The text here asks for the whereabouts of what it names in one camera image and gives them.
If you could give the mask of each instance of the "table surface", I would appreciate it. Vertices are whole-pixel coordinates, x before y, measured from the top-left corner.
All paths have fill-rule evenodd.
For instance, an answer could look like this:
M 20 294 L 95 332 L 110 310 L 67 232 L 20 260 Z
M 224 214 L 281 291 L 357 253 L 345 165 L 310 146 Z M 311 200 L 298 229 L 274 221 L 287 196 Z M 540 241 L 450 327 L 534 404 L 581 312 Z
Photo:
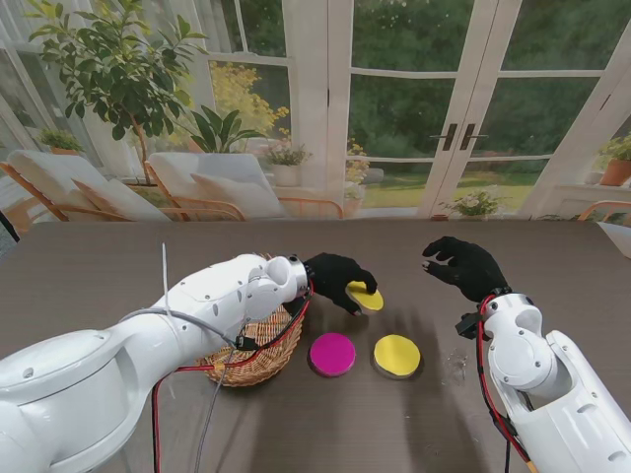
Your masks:
M 172 282 L 244 252 L 343 254 L 373 272 L 386 307 L 355 318 L 315 297 L 287 367 L 262 385 L 220 392 L 200 471 L 504 471 L 505 444 L 480 396 L 473 343 L 454 330 L 473 306 L 421 269 L 425 245 L 444 235 L 487 248 L 510 284 L 540 307 L 544 330 L 574 339 L 631 412 L 631 366 L 620 358 L 631 339 L 631 262 L 592 224 L 40 224 L 0 261 L 0 358 L 67 331 L 106 328 L 156 301 L 163 241 Z M 340 378 L 308 367 L 311 343 L 327 331 L 346 334 L 357 349 L 355 367 Z M 423 354 L 423 370 L 409 380 L 371 367 L 375 343 L 389 333 L 412 339 Z M 163 384 L 165 473 L 192 471 L 213 387 L 199 372 Z M 130 442 L 101 471 L 151 472 L 150 425 L 146 406 Z M 513 462 L 512 472 L 526 472 L 516 454 Z

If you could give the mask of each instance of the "yellow flowering bush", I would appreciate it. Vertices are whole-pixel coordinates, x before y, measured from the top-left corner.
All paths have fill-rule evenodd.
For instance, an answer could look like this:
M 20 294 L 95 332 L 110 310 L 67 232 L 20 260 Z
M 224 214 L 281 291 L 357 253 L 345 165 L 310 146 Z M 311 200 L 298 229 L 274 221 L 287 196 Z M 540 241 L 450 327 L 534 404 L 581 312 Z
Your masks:
M 364 148 L 355 142 L 355 138 L 348 140 L 348 156 L 366 156 Z M 366 177 L 370 162 L 365 160 L 350 160 L 346 162 L 346 178 L 347 182 L 361 184 Z
M 256 68 L 232 62 L 211 62 L 213 91 L 217 112 L 224 116 L 232 110 L 239 110 L 243 128 L 251 128 L 268 135 L 279 118 L 289 115 L 289 108 L 281 106 L 274 110 L 267 101 L 252 91 L 260 80 Z M 284 135 L 289 130 L 279 129 Z

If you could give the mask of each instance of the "plant pot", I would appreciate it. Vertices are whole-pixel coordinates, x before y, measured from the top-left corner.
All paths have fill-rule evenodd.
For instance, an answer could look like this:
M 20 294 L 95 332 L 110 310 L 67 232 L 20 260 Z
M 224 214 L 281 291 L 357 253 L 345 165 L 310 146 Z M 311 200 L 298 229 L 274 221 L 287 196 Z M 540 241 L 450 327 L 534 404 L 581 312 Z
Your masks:
M 631 161 L 611 160 L 600 185 L 622 185 L 631 177 Z
M 585 184 L 589 184 L 589 185 L 598 184 L 600 180 L 602 179 L 602 176 L 603 176 L 603 172 L 594 170 L 585 177 Z
M 300 166 L 272 165 L 272 172 L 278 187 L 298 187 L 300 185 Z
M 362 208 L 364 199 L 344 199 L 344 218 L 352 218 Z
M 79 152 L 75 150 L 64 150 L 63 148 L 55 148 L 54 146 L 50 148 L 50 153 L 53 155 L 73 155 L 79 156 Z

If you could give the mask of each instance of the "yellow disc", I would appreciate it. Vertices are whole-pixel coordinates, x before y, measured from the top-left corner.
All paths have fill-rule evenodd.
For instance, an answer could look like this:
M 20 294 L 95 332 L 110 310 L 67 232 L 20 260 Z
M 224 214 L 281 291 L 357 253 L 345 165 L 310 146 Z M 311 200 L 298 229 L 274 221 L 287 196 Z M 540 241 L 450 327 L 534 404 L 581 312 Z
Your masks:
M 387 335 L 375 345 L 375 362 L 396 376 L 410 376 L 421 363 L 421 352 L 411 340 Z
M 368 310 L 381 310 L 384 308 L 384 298 L 382 293 L 377 290 L 374 294 L 368 294 L 366 291 L 366 283 L 352 281 L 346 286 L 348 295 Z

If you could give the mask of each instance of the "magenta disc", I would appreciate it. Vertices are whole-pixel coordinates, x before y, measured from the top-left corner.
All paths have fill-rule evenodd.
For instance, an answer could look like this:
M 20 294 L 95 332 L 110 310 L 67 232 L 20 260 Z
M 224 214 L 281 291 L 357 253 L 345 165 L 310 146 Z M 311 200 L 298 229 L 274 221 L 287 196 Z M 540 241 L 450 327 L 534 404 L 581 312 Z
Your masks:
M 344 335 L 325 333 L 314 341 L 309 356 L 315 370 L 323 376 L 340 376 L 353 368 L 355 346 Z

